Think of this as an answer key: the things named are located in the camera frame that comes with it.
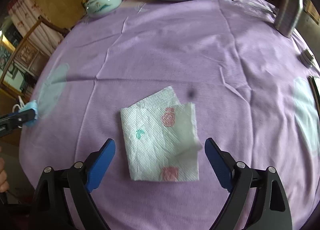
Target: metal screw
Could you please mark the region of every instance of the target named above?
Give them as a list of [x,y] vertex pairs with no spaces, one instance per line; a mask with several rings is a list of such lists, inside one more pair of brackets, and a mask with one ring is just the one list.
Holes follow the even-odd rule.
[[243,162],[237,162],[237,166],[243,169],[245,167],[245,164]]
[[51,167],[50,166],[44,168],[44,172],[45,173],[49,173],[50,171],[51,171]]
[[276,172],[276,169],[275,168],[273,168],[273,167],[269,167],[269,169],[268,169],[271,173],[275,173]]
[[76,162],[74,166],[75,166],[75,168],[80,169],[83,166],[83,163],[82,162]]

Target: finger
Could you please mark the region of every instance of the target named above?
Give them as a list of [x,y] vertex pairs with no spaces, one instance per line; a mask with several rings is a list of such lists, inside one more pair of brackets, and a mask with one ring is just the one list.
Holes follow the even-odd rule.
[[9,189],[9,183],[6,181],[0,186],[0,193],[5,192]]
[[6,180],[7,180],[7,173],[5,171],[2,171],[0,173],[0,186],[4,184]]
[[0,158],[0,172],[2,172],[4,169],[4,159]]

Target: purple tablecloth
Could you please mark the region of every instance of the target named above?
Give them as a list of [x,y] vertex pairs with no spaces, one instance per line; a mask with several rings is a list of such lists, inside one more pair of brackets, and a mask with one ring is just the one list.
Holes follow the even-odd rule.
[[209,229],[228,192],[203,150],[200,181],[129,177],[120,109],[171,85],[181,103],[195,103],[203,144],[212,137],[235,160],[277,169],[299,229],[320,198],[318,137],[312,138],[319,120],[310,71],[297,58],[306,44],[296,31],[291,39],[282,36],[273,21],[263,0],[129,0],[104,18],[85,18],[56,49],[35,88],[40,118],[23,129],[20,143],[30,182],[36,187],[44,167],[69,168],[112,138],[116,155],[92,192],[111,229]]

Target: thermos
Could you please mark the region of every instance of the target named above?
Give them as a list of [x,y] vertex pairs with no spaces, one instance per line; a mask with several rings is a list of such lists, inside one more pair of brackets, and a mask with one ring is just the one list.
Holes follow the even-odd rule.
[[285,37],[290,38],[303,10],[303,0],[281,0],[274,22],[275,28]]

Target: pink floral curtain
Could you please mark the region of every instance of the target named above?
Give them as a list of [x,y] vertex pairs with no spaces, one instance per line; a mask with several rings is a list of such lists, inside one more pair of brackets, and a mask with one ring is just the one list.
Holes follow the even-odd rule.
[[[7,7],[12,22],[22,36],[26,35],[40,15],[48,19],[34,0],[11,0]],[[63,40],[60,33],[44,24],[40,24],[29,38],[48,56],[54,52]]]

